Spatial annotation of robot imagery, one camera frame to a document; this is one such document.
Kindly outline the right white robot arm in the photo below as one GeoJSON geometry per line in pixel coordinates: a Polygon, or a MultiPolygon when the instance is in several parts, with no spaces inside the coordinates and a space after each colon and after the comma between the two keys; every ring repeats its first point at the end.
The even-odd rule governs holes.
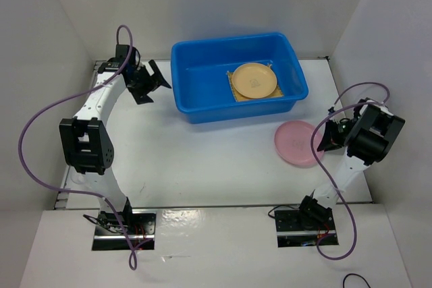
{"type": "Polygon", "coordinates": [[[344,192],[355,178],[372,164],[381,162],[389,153],[406,121],[394,115],[384,105],[366,98],[355,105],[351,119],[335,120],[343,111],[331,107],[328,116],[319,124],[324,134],[317,148],[312,149],[316,158],[319,152],[344,149],[344,155],[332,175],[324,173],[329,183],[305,196],[296,212],[296,222],[303,229],[322,227],[331,217],[334,206],[346,203],[344,192]]]}

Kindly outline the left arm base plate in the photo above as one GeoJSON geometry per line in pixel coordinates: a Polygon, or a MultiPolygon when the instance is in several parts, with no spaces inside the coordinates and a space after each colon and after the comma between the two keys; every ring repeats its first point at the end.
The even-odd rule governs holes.
{"type": "MultiPolygon", "coordinates": [[[[129,250],[123,231],[115,218],[109,220],[101,214],[98,217],[84,214],[83,217],[94,225],[92,251],[129,250]]],[[[132,246],[138,250],[153,250],[155,248],[156,214],[153,212],[133,213],[132,220],[132,225],[124,225],[132,246]]]]}

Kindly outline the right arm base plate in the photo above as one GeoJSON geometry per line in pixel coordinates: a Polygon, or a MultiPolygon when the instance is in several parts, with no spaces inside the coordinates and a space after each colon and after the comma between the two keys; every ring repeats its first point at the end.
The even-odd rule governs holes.
{"type": "Polygon", "coordinates": [[[273,207],[267,216],[275,223],[277,245],[279,248],[312,247],[320,239],[321,246],[339,244],[333,215],[330,214],[324,223],[301,219],[298,206],[279,205],[273,207]]]}

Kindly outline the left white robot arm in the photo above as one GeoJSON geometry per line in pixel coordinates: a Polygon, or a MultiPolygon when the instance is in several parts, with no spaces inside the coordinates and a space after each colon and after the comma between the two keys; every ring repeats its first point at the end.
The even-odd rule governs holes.
{"type": "Polygon", "coordinates": [[[72,118],[61,120],[61,143],[66,163],[81,176],[84,187],[97,194],[98,221],[124,234],[138,219],[111,168],[115,151],[105,126],[125,90],[136,104],[143,105],[153,101],[150,92],[170,85],[154,60],[143,65],[135,47],[117,45],[114,57],[99,67],[95,86],[82,108],[72,118]]]}

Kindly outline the beige bear plate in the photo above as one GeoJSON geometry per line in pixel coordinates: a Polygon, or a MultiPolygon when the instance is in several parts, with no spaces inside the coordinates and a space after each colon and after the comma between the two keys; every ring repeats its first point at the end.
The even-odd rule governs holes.
{"type": "Polygon", "coordinates": [[[233,72],[232,85],[242,96],[260,99],[274,92],[277,88],[277,78],[267,65],[245,63],[233,72]]]}

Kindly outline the pink plastic plate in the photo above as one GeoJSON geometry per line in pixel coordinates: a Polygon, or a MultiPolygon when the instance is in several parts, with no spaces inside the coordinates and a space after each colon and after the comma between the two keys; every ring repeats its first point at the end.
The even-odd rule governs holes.
{"type": "Polygon", "coordinates": [[[317,164],[311,150],[315,127],[305,121],[287,121],[275,131],[274,145],[278,155],[287,163],[307,168],[317,164]]]}

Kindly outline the bamboo woven mat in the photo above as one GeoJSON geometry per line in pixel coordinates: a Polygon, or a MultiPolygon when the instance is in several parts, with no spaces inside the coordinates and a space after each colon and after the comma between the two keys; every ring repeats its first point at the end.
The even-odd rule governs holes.
{"type": "Polygon", "coordinates": [[[284,94],[283,94],[283,92],[281,91],[281,88],[279,87],[279,85],[278,85],[278,83],[277,83],[277,88],[274,90],[274,92],[271,94],[271,95],[269,95],[268,97],[265,97],[265,98],[260,98],[260,99],[251,99],[251,98],[246,98],[246,97],[244,97],[244,96],[242,96],[240,93],[238,93],[237,91],[236,91],[236,89],[233,87],[233,85],[232,85],[232,74],[233,74],[233,72],[234,71],[228,71],[227,72],[227,77],[228,77],[228,81],[229,81],[229,86],[230,86],[230,88],[231,88],[231,91],[232,91],[232,94],[233,94],[233,96],[234,96],[234,99],[235,99],[235,101],[236,102],[243,102],[243,101],[249,101],[249,100],[261,100],[261,99],[268,99],[268,98],[279,98],[279,97],[283,97],[284,96],[284,94]]]}

